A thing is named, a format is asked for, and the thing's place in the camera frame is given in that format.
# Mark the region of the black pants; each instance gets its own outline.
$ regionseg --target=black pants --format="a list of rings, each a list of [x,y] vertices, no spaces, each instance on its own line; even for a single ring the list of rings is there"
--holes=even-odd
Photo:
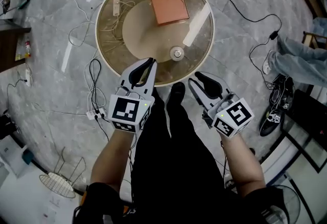
[[[134,204],[147,215],[160,207],[206,207],[224,191],[216,161],[185,109],[177,105],[168,110],[170,137],[164,106],[156,99],[136,146],[131,175]]]

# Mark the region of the black sleeve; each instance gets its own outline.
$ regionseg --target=black sleeve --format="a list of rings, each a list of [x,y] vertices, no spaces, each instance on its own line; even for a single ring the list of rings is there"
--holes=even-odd
[[[119,194],[104,183],[91,184],[87,189],[85,201],[79,208],[77,216],[74,214],[73,224],[103,224],[103,215],[109,215],[113,223],[119,223],[124,212]]]
[[[244,198],[244,202],[247,210],[255,217],[254,223],[270,223],[275,217],[284,218],[283,214],[289,222],[282,189],[273,186],[254,190]]]

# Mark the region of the bottle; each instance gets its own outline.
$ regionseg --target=bottle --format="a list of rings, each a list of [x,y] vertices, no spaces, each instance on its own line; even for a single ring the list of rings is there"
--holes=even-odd
[[[26,48],[25,58],[31,57],[31,44],[30,44],[30,38],[29,37],[27,37],[27,39],[26,39],[25,48]]]

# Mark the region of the wire rack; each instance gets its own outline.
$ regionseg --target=wire rack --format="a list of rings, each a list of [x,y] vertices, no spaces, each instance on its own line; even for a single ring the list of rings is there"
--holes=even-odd
[[[81,159],[79,160],[78,164],[74,168],[70,177],[66,178],[65,176],[60,174],[60,171],[61,171],[63,165],[66,163],[66,161],[63,157],[64,150],[65,150],[65,147],[61,150],[61,154],[60,154],[57,164],[55,166],[54,172],[49,172],[48,174],[42,174],[39,176],[39,178],[40,178],[41,182],[51,191],[53,191],[63,197],[74,198],[76,196],[76,194],[74,192],[73,186],[74,186],[75,182],[77,181],[77,179],[86,170],[86,163],[85,163],[85,159],[83,157],[81,157]],[[62,160],[63,162],[62,162],[61,166],[59,167],[59,169],[57,170],[60,160]],[[81,164],[81,162],[83,162],[83,164],[84,164],[84,169],[81,171],[80,174],[78,174],[78,176],[75,178],[75,180],[72,181],[71,179],[72,179],[74,173],[76,172],[78,166]]]

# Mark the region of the marble floor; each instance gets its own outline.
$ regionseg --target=marble floor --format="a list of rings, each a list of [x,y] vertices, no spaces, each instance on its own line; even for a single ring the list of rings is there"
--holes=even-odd
[[[12,0],[13,3],[23,0]],[[103,0],[77,0],[80,7],[91,16],[94,8]],[[265,88],[260,73],[248,58],[251,48],[265,42],[270,33],[278,27],[274,18],[254,24],[244,20],[227,0],[208,0],[215,17],[215,43],[210,56],[200,68],[225,79],[230,88],[244,97],[252,108],[255,119],[242,132],[250,147],[256,150],[258,159],[267,154],[277,139],[276,130],[262,138],[258,133],[259,120],[268,105],[269,91]],[[304,0],[233,0],[248,18],[258,19],[269,13],[277,14],[283,21],[280,32],[301,41],[302,32],[309,30],[312,14]],[[64,115],[44,112],[55,110],[64,113],[85,114],[87,111],[88,88],[84,82],[84,67],[96,50],[94,27],[87,32],[85,42],[80,47],[72,46],[66,67],[63,59],[68,47],[68,32],[78,24],[85,22],[85,15],[76,8],[73,0],[31,0],[23,11],[11,13],[14,21],[25,27],[31,27],[30,41],[32,58],[27,63],[32,70],[33,85],[27,87],[19,83],[17,88],[9,88],[10,114],[21,130],[21,138],[35,154],[37,160],[46,169],[53,170],[57,152],[65,149],[66,165],[63,173],[69,176],[80,157],[84,157],[87,170],[78,180],[77,187],[88,183],[93,163],[107,140],[95,121],[86,116]],[[95,21],[97,11],[91,20]],[[72,33],[78,43],[85,34],[86,26]],[[269,50],[276,47],[276,41],[260,47],[253,54],[257,65],[262,65]],[[15,83],[25,74],[25,65],[0,74],[0,111],[7,105],[7,85]],[[275,74],[267,77],[271,80]],[[98,87],[105,93],[107,100],[118,77],[104,64],[99,77]],[[160,88],[159,93],[167,98],[170,88]],[[219,163],[224,162],[224,153],[220,139],[214,130],[209,130],[202,121],[202,109],[190,91],[183,101],[196,132]],[[113,132],[108,123],[102,123],[110,136]],[[125,179],[130,179],[129,168]],[[130,186],[123,182],[121,197],[128,199]]]

